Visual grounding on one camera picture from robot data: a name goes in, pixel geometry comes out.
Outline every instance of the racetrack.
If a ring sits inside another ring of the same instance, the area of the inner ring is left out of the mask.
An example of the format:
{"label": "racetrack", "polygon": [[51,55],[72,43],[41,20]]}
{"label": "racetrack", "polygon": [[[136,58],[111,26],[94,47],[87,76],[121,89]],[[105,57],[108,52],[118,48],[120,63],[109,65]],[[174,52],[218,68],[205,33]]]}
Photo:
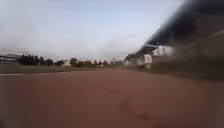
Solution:
{"label": "racetrack", "polygon": [[222,84],[120,69],[0,82],[6,128],[207,128]]}

